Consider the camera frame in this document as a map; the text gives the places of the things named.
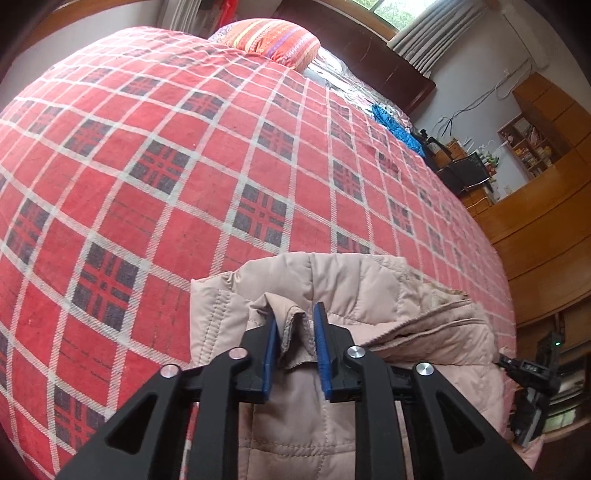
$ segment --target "tree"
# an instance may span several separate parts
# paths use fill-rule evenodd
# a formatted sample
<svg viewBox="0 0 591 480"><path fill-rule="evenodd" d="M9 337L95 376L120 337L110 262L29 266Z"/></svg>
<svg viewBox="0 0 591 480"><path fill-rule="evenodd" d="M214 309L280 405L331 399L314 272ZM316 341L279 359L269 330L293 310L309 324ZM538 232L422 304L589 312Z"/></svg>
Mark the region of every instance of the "tree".
<svg viewBox="0 0 591 480"><path fill-rule="evenodd" d="M370 10L378 0L353 0L356 4ZM386 22L392 24L397 29L402 30L411 21L414 20L414 15L401 10L400 4L404 5L404 2L400 0L385 0L379 7L375 9L376 15L382 17Z"/></svg>
<svg viewBox="0 0 591 480"><path fill-rule="evenodd" d="M405 12L404 10L400 10L395 0L386 0L382 5L375 9L375 13L399 30L402 30L414 20L414 15Z"/></svg>
<svg viewBox="0 0 591 480"><path fill-rule="evenodd" d="M378 0L353 0L356 4L361 5L362 7L367 8L368 10L371 9Z"/></svg>

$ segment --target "blue cloth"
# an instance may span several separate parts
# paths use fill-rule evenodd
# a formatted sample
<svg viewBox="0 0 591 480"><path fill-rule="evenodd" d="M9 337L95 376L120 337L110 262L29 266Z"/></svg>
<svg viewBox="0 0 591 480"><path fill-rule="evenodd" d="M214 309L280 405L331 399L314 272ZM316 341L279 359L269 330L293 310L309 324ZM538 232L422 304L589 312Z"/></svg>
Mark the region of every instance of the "blue cloth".
<svg viewBox="0 0 591 480"><path fill-rule="evenodd" d="M374 118L378 123L385 126L393 136L398 138L413 152L416 152L421 155L421 157L425 158L423 146L416 138L414 138L403 127L401 127L400 124L394 120L394 118L392 118L392 116L384 108L380 107L379 105L372 105L371 110L374 113Z"/></svg>

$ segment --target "red plaid bedspread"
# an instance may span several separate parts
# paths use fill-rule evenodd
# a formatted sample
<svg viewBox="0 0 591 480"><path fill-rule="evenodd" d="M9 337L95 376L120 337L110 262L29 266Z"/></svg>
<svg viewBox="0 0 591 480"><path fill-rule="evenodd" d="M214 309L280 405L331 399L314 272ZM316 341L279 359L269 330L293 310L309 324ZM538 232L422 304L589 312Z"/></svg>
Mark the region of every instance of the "red plaid bedspread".
<svg viewBox="0 0 591 480"><path fill-rule="evenodd" d="M0 422L39 478L159 365L187 365L190 279L254 258L404 256L515 346L501 262L462 204L256 54L152 28L80 50L4 110L0 187Z"/></svg>

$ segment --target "blue gripper pad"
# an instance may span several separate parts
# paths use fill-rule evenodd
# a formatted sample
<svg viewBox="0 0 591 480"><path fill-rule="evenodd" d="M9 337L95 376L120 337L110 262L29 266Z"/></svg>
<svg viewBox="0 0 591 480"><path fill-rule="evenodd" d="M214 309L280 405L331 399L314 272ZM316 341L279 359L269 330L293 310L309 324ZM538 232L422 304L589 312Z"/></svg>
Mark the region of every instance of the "blue gripper pad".
<svg viewBox="0 0 591 480"><path fill-rule="evenodd" d="M325 399L330 400L332 397L332 368L330 365L330 354L326 340L327 332L324 331L324 322L322 321L322 313L318 304L314 305L313 322L320 385L324 392Z"/></svg>
<svg viewBox="0 0 591 480"><path fill-rule="evenodd" d="M279 348L279 330L277 328L277 321L275 315L271 314L267 317L267 322L271 322L269 327L269 337L267 338L267 349L265 350L265 358L263 360L263 383L262 392L266 400L269 400L271 394L271 375L275 367L275 359L277 358L277 349Z"/></svg>

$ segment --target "metal screw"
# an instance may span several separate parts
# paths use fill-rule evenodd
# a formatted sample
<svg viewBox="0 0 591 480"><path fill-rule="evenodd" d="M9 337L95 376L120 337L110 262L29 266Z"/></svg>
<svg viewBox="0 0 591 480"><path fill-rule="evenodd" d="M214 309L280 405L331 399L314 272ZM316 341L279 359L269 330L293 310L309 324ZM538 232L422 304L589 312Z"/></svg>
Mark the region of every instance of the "metal screw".
<svg viewBox="0 0 591 480"><path fill-rule="evenodd" d="M180 372L180 368L173 364L164 365L160 369L160 375L164 378L176 377L178 372Z"/></svg>
<svg viewBox="0 0 591 480"><path fill-rule="evenodd" d="M347 348L347 355L351 358L361 358L365 356L365 348L359 345L353 345Z"/></svg>
<svg viewBox="0 0 591 480"><path fill-rule="evenodd" d="M232 360L240 360L241 358L244 358L248 355L248 350L242 348L241 346L237 346L236 348L230 350L228 355L230 355Z"/></svg>
<svg viewBox="0 0 591 480"><path fill-rule="evenodd" d="M419 375L423 375L425 377L431 375L435 369L433 366L427 362L423 362L422 364L417 365L417 372Z"/></svg>

